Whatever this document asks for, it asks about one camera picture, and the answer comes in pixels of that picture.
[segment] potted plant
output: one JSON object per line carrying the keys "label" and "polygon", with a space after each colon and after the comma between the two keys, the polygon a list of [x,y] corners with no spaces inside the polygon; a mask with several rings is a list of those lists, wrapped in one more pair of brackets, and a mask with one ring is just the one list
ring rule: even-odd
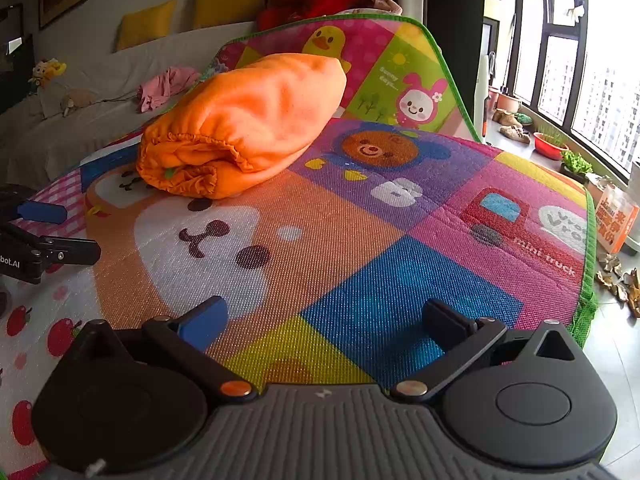
{"label": "potted plant", "polygon": [[536,151],[551,160],[562,159],[562,152],[569,149],[564,140],[562,140],[562,136],[557,132],[548,134],[535,132],[533,136],[535,137],[534,145]]}
{"label": "potted plant", "polygon": [[587,173],[593,173],[593,166],[582,158],[580,153],[571,150],[562,152],[560,173],[577,180],[580,184],[587,182]]}

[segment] green mat edge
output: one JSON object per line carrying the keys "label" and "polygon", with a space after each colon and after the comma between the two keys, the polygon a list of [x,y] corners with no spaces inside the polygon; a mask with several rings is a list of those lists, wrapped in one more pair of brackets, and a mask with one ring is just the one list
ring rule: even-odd
{"label": "green mat edge", "polygon": [[578,297],[578,307],[574,319],[568,327],[569,333],[575,341],[584,347],[589,335],[591,321],[598,309],[598,301],[593,291],[593,276],[596,263],[596,217],[591,194],[584,188],[587,199],[587,247],[584,255],[584,271],[582,273],[582,287]]}
{"label": "green mat edge", "polygon": [[[261,36],[263,34],[268,34],[269,32],[273,32],[274,30],[281,30],[287,27],[293,27],[295,25],[300,25],[302,23],[313,23],[313,22],[325,22],[329,19],[331,20],[353,20],[367,18],[372,20],[389,20],[393,22],[405,22],[411,23],[416,27],[420,28],[422,33],[425,35],[429,44],[431,45],[433,51],[435,52],[438,61],[445,73],[447,81],[451,87],[451,91],[453,92],[453,96],[456,100],[456,104],[458,105],[459,110],[462,113],[462,118],[465,121],[466,126],[471,131],[476,142],[480,142],[482,144],[482,140],[478,136],[476,129],[469,117],[468,112],[466,111],[466,107],[462,102],[462,97],[460,97],[460,92],[458,91],[458,87],[456,86],[455,81],[453,81],[453,76],[447,66],[447,62],[442,57],[442,53],[438,48],[438,44],[433,39],[431,33],[427,30],[423,23],[414,20],[413,18],[409,18],[408,16],[390,16],[388,14],[338,14],[333,16],[320,16],[318,18],[309,18],[308,20],[301,20],[299,22],[286,23],[284,25],[280,25],[279,27],[270,28],[268,30],[263,30],[261,32],[254,32],[253,34],[248,34],[246,36],[241,36],[240,38],[235,38],[234,40],[227,41],[222,47],[220,47],[219,51],[222,50],[226,45],[231,43],[236,43],[237,41],[248,40],[249,38],[255,38],[257,36]],[[595,227],[595,210],[593,206],[593,198],[590,193],[587,191],[585,187],[583,187],[584,193],[587,201],[587,247],[584,255],[584,269],[582,272],[582,286],[580,288],[580,294],[578,295],[578,305],[576,311],[574,313],[574,317],[572,319],[571,324],[568,326],[568,331],[575,339],[575,341],[580,345],[581,348],[584,347],[584,344],[587,340],[587,336],[589,335],[589,328],[591,327],[591,321],[595,316],[596,310],[598,309],[598,302],[594,298],[593,291],[593,277],[595,273],[595,261],[596,261],[596,227]]]}
{"label": "green mat edge", "polygon": [[444,58],[442,57],[442,53],[440,52],[438,44],[433,39],[433,36],[427,30],[427,28],[424,26],[423,23],[420,23],[414,20],[413,18],[409,18],[408,16],[396,16],[396,15],[389,15],[389,14],[332,14],[329,16],[319,16],[318,18],[309,18],[308,20],[300,20],[299,22],[285,23],[284,25],[280,25],[278,27],[273,27],[268,30],[262,30],[260,32],[254,32],[253,34],[247,34],[246,36],[241,36],[240,38],[235,38],[234,40],[227,41],[223,46],[220,47],[218,52],[220,52],[220,50],[225,48],[228,44],[236,43],[237,41],[248,40],[250,38],[256,38],[257,36],[269,34],[270,32],[274,32],[276,30],[282,30],[283,28],[287,28],[287,27],[295,27],[297,25],[303,25],[304,23],[326,22],[327,20],[359,20],[359,19],[365,19],[365,18],[369,20],[388,20],[390,22],[411,23],[416,27],[420,28],[422,33],[427,38],[427,41],[429,41],[429,45],[431,45],[431,48],[435,52],[438,58],[438,61],[440,62],[442,71],[444,72],[444,75],[447,78],[447,82],[449,83],[449,87],[453,92],[453,97],[456,100],[456,104],[458,105],[458,109],[462,114],[462,118],[464,119],[466,126],[471,131],[471,135],[473,136],[474,140],[476,142],[480,142],[481,144],[483,144],[482,140],[478,136],[478,133],[476,132],[476,129],[474,128],[474,124],[471,121],[471,118],[469,117],[469,113],[466,111],[466,107],[465,107],[465,104],[462,102],[462,97],[460,97],[460,92],[458,91],[458,87],[456,86],[455,81],[453,81],[453,76],[451,75],[449,67],[447,66],[447,62],[444,61]]}

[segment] yellow square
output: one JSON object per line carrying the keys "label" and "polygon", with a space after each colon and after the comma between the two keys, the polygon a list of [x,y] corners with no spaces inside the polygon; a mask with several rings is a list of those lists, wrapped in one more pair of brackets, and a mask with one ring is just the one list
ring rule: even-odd
{"label": "yellow square", "polygon": [[267,383],[374,382],[300,316],[229,358],[225,366],[259,389]]}
{"label": "yellow square", "polygon": [[396,30],[396,36],[410,44],[415,50],[418,50],[433,62],[440,64],[431,43],[429,43],[423,31],[413,23],[403,23],[400,25],[398,30]]}
{"label": "yellow square", "polygon": [[236,63],[236,68],[242,68],[243,66],[247,66],[255,61],[258,61],[262,56],[260,52],[252,49],[250,46],[246,47],[242,51],[242,56],[238,59],[238,63]]}

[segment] pink cloth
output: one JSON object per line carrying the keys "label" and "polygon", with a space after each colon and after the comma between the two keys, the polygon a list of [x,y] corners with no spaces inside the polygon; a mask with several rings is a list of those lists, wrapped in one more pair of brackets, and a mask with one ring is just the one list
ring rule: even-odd
{"label": "pink cloth", "polygon": [[138,89],[140,111],[146,112],[162,106],[169,97],[186,90],[199,77],[200,73],[188,66],[170,66],[163,74],[140,85]]}

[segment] ribbed black surface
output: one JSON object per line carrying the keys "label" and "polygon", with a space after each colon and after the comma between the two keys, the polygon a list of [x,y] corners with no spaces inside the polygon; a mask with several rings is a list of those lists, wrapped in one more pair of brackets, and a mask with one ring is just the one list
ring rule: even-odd
{"label": "ribbed black surface", "polygon": [[[40,478],[84,475],[50,466]],[[424,407],[398,404],[375,385],[272,385],[245,407],[220,409],[193,447],[120,480],[612,480],[596,465],[528,474],[460,450]]]}

